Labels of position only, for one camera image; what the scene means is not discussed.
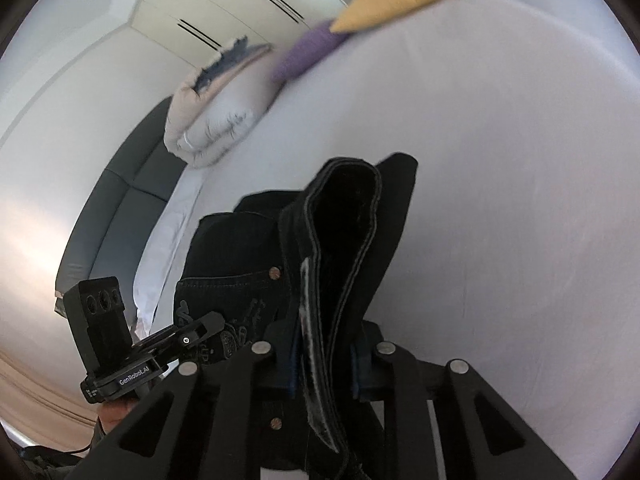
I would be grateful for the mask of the person's hand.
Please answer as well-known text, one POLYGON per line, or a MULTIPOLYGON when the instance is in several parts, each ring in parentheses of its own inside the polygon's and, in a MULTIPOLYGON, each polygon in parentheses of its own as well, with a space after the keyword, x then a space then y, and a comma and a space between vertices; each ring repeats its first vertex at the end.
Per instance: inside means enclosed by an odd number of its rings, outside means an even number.
POLYGON ((103 431, 108 434, 117 427, 138 404, 137 399, 107 401, 96 409, 103 431))

